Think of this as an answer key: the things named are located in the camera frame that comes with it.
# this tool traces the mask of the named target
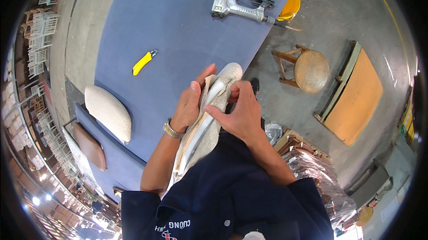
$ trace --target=orange panel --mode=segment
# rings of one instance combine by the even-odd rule
[[[361,49],[348,83],[324,125],[350,146],[372,117],[382,92],[376,71]]]

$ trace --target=round stool seat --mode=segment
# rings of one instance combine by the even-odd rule
[[[294,65],[294,80],[304,92],[316,93],[327,83],[327,59],[316,50],[302,52]]]

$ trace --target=navy blue shirt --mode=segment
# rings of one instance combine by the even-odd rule
[[[259,231],[270,239],[333,239],[313,179],[272,184],[243,141],[220,133],[216,148],[161,201],[122,193],[122,233],[131,239],[228,239]]]

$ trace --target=yellow utility knife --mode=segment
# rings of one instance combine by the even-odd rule
[[[146,53],[144,57],[138,61],[134,67],[132,68],[132,75],[136,76],[140,72],[140,70],[149,62],[152,60],[153,56],[155,56],[158,53],[158,50],[154,49],[152,51],[149,51]]]

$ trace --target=yellow floor line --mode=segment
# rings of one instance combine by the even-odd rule
[[[410,84],[410,83],[411,83],[411,77],[410,77],[409,61],[408,61],[408,59],[407,59],[406,46],[404,45],[404,40],[403,40],[403,37],[402,37],[402,35],[401,35],[400,29],[399,29],[399,25],[397,24],[397,21],[395,20],[395,17],[394,17],[394,15],[393,15],[393,12],[391,11],[391,8],[389,7],[389,5],[388,5],[388,3],[387,3],[387,1],[386,1],[386,0],[383,0],[383,3],[385,3],[385,5],[387,6],[387,8],[388,8],[388,12],[389,12],[389,14],[391,15],[391,17],[393,18],[393,21],[394,21],[395,27],[397,28],[397,31],[398,31],[398,33],[399,33],[399,37],[400,37],[400,40],[401,40],[401,44],[403,45],[404,57],[406,58],[407,74],[408,74],[408,76],[409,76],[409,84]]]

